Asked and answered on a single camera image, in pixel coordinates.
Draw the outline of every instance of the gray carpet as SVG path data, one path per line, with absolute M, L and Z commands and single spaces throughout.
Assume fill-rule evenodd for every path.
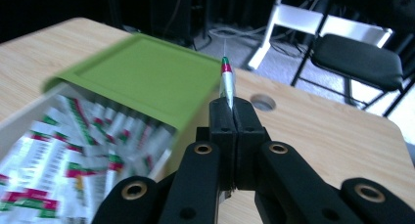
M 207 44 L 208 39 L 200 35 L 195 39 L 195 46 L 203 47 Z M 199 50 L 201 53 L 210 55 L 212 57 L 221 59 L 224 55 L 224 39 L 213 36 L 211 43 Z M 232 67 L 247 69 L 248 62 L 253 56 L 256 48 L 259 46 L 260 41 L 250 38 L 231 38 L 226 39 L 226 56 L 229 58 Z M 287 44 L 277 43 L 278 47 L 284 51 L 298 54 L 299 51 L 293 46 Z M 277 52 L 273 48 L 270 48 L 266 54 L 264 60 L 257 70 L 251 70 L 253 73 L 270 78 L 272 80 L 290 84 L 294 77 L 297 67 L 301 61 L 300 57 L 293 58 L 291 56 Z M 308 62 L 304 69 L 303 76 L 318 83 L 329 85 L 330 87 L 343 91 L 343 79 L 320 68 L 315 67 L 311 62 Z M 310 85 L 306 82 L 299 81 L 297 88 L 309 93 L 313 93 L 322 96 L 333 101 L 340 103 L 344 102 L 342 96 L 338 96 L 329 91 L 321 89 L 319 87 Z M 352 83 L 353 97 L 370 101 L 371 98 L 376 96 L 379 91 L 357 82 Z M 397 93 L 390 93 L 377 102 L 373 107 L 367 111 L 373 114 L 382 115 L 385 109 L 397 96 Z M 395 110 L 390 114 L 389 119 L 394 122 L 401 130 L 403 138 L 407 143 L 408 149 L 412 152 L 413 160 L 415 159 L 415 88 L 406 95 L 406 97 L 400 102 Z

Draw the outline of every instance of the open box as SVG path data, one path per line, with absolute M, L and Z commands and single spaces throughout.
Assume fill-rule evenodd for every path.
M 158 39 L 136 34 L 51 78 L 44 94 L 0 123 L 0 159 L 63 95 L 91 100 L 95 94 L 175 128 L 173 146 L 149 177 L 175 171 L 196 127 L 208 125 L 208 102 L 220 77 L 220 61 Z

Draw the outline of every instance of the table top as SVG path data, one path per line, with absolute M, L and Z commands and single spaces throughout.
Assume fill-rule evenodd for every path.
M 0 45 L 0 120 L 41 95 L 57 72 L 129 36 L 127 32 L 73 19 Z M 399 128 L 373 115 L 236 70 L 237 96 L 262 94 L 276 103 L 256 110 L 274 141 L 290 144 L 330 185 L 364 177 L 415 208 L 415 169 Z M 261 223 L 253 192 L 236 192 L 219 207 L 219 223 Z

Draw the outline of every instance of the green box lid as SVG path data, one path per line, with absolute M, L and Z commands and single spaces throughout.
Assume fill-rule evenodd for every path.
M 157 38 L 135 34 L 58 74 L 181 131 L 220 78 L 220 61 Z

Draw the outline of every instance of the chair seat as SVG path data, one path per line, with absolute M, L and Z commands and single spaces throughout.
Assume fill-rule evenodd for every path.
M 319 67 L 385 91 L 402 86 L 400 58 L 392 51 L 333 34 L 319 38 L 313 50 Z

